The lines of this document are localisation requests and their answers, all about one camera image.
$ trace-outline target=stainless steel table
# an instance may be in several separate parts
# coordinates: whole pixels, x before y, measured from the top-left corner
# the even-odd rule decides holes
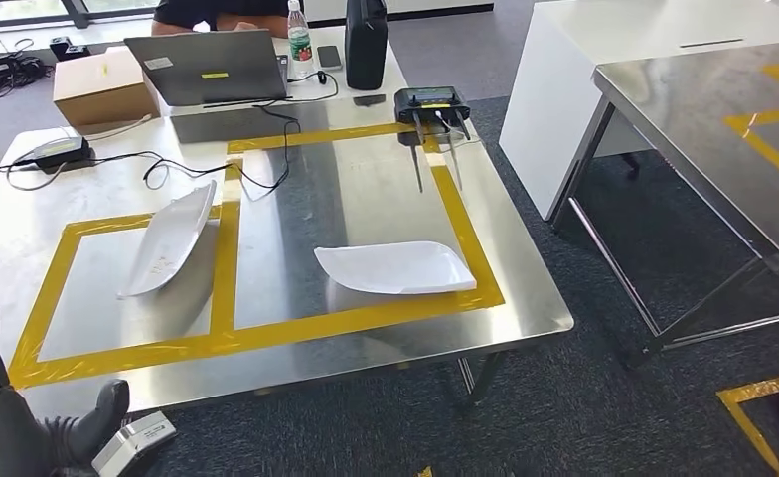
[[[394,133],[404,128],[335,126],[390,122],[391,109],[323,107],[330,130],[288,137],[290,177],[270,195],[241,186],[234,170],[200,179],[173,171],[150,190],[144,158],[67,172],[34,193],[0,177],[0,350],[37,416],[84,413],[111,377],[129,381],[131,410],[142,410],[489,353],[478,383],[460,360],[479,399],[499,351],[572,328],[482,144],[454,156],[439,152],[447,146],[437,136],[417,147],[419,191]],[[3,162],[62,134],[22,134]],[[228,158],[272,181],[285,163],[281,139],[179,144],[163,118],[93,145],[99,157],[150,149],[195,168]],[[44,179],[30,174],[13,180]],[[212,179],[219,205],[179,276],[144,299],[117,300],[146,214]],[[478,289],[359,293],[313,256],[316,246],[419,239],[455,249]]]
[[[604,98],[551,221],[559,227],[566,205],[576,212],[654,335],[634,364],[661,350],[779,323],[779,316],[773,316],[683,336],[740,287],[767,271],[779,274],[779,45],[603,65],[594,82]],[[664,330],[574,197],[615,110],[754,254]]]

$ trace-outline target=white ceramic dish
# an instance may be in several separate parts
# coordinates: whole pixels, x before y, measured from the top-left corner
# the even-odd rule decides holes
[[[316,248],[314,254],[334,281],[353,290],[403,295],[477,287],[454,250],[435,241]]]
[[[137,296],[170,281],[188,256],[208,220],[217,183],[181,197],[158,211],[150,220],[135,256],[129,279],[117,296]]]

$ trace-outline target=laptop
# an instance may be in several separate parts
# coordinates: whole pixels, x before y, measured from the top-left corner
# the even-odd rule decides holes
[[[124,43],[171,106],[287,96],[286,60],[282,68],[268,30],[127,38]]]

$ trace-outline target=robotic hand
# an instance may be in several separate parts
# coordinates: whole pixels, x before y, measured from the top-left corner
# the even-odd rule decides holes
[[[82,419],[36,422],[10,385],[0,357],[0,476],[44,477],[57,469],[90,466],[128,409],[129,384],[113,380],[102,387],[96,407]]]

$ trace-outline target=power adapter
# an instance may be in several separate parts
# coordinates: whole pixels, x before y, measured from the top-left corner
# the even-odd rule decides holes
[[[63,165],[66,169],[91,165],[89,159],[93,159],[93,149],[84,137],[77,136],[39,146],[15,165],[35,164],[45,174],[55,174]]]

